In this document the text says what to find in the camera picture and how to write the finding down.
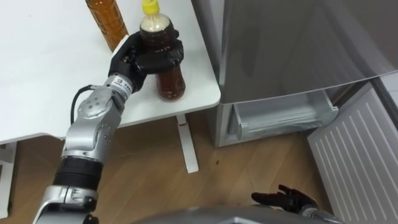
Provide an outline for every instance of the table leg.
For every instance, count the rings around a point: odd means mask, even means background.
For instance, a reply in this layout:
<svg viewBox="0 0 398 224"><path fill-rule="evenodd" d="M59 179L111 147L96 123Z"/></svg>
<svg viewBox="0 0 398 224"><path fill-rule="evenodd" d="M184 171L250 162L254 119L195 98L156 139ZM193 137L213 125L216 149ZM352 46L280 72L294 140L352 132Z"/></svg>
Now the table leg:
<svg viewBox="0 0 398 224"><path fill-rule="evenodd" d="M4 147L0 147L0 218L8 217L8 205L16 149L16 142L8 143L4 145Z"/></svg>
<svg viewBox="0 0 398 224"><path fill-rule="evenodd" d="M177 115L178 132L180 133L181 147L184 154L185 166L189 174L198 172L198 161L193 147L189 125L185 119L185 114Z"/></svg>

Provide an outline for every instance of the white drawer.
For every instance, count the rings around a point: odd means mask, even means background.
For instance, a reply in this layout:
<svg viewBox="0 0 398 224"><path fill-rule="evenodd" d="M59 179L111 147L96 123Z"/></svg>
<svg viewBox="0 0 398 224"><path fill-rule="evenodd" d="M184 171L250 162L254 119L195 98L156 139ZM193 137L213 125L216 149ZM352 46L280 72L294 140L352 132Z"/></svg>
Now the white drawer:
<svg viewBox="0 0 398 224"><path fill-rule="evenodd" d="M325 91L237 103L233 106L229 134L239 140L303 131L334 120L334 107Z"/></svg>

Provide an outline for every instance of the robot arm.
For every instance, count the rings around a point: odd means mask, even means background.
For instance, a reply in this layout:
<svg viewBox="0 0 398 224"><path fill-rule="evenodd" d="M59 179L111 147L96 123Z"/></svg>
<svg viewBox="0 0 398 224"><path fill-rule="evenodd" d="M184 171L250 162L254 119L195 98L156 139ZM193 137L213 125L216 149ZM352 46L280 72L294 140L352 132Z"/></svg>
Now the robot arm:
<svg viewBox="0 0 398 224"><path fill-rule="evenodd" d="M97 224L90 213L98 201L98 185L112 136L124 104L139 91L147 74L168 72L183 60L177 41L170 52L146 54L139 33L131 35L112 58L108 79L78 107L65 138L61 164L47 187L33 224Z"/></svg>

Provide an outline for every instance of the yellow bottle cap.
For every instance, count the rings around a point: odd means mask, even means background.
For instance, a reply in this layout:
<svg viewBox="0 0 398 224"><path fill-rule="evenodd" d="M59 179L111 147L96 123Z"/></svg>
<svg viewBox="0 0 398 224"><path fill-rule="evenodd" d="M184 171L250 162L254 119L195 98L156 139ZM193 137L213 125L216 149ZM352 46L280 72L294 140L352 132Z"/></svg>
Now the yellow bottle cap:
<svg viewBox="0 0 398 224"><path fill-rule="evenodd" d="M160 11L157 0L142 0L142 10L147 15L157 14Z"/></svg>

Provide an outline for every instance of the silver robot arm segment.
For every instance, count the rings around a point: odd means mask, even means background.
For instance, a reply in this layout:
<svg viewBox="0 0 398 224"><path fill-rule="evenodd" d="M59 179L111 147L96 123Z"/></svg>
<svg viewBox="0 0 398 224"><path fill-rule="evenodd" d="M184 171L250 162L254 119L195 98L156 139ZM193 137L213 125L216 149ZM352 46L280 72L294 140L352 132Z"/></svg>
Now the silver robot arm segment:
<svg viewBox="0 0 398 224"><path fill-rule="evenodd" d="M98 223L90 212L98 200L96 190L112 136L133 89L128 78L111 75L80 104L67 132L62 165L44 193L34 223Z"/></svg>

